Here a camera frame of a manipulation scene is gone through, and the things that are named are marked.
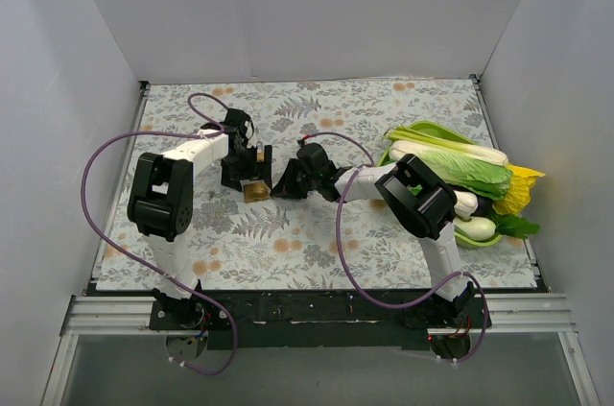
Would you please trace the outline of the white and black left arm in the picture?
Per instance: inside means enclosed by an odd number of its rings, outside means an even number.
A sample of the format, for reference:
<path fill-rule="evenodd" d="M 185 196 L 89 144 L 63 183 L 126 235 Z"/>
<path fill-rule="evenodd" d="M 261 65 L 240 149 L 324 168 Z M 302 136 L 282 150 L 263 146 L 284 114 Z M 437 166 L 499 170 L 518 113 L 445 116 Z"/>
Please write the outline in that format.
<path fill-rule="evenodd" d="M 266 200 L 272 187 L 272 146 L 255 138 L 250 116 L 237 108 L 224 121 L 205 124 L 199 137 L 160 155 L 142 154 L 136 164 L 127 214 L 145 236 L 154 264 L 163 272 L 153 296 L 165 316 L 192 329 L 205 318 L 192 294 L 200 281 L 185 246 L 194 207 L 194 181 L 219 163 L 221 185 L 241 192 L 247 203 Z"/>

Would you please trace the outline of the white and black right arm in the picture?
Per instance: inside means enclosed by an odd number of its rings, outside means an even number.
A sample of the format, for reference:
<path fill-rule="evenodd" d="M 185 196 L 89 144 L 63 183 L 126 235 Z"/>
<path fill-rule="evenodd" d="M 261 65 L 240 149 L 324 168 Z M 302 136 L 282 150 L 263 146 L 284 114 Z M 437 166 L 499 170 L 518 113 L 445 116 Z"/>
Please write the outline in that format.
<path fill-rule="evenodd" d="M 445 326 L 456 326 L 466 319 L 469 303 L 480 286 L 461 270 L 453 224 L 457 197 L 418 156 L 404 155 L 386 166 L 338 167 L 319 144 L 304 144 L 289 160 L 271 196 L 303 200 L 313 191 L 338 205 L 338 254 L 348 279 L 362 297 L 389 310 L 429 304 Z M 431 279 L 431 290 L 422 297 L 407 303 L 386 303 L 370 296 L 351 275 L 342 252 L 342 208 L 361 200 L 385 202 L 400 225 L 418 240 Z"/>

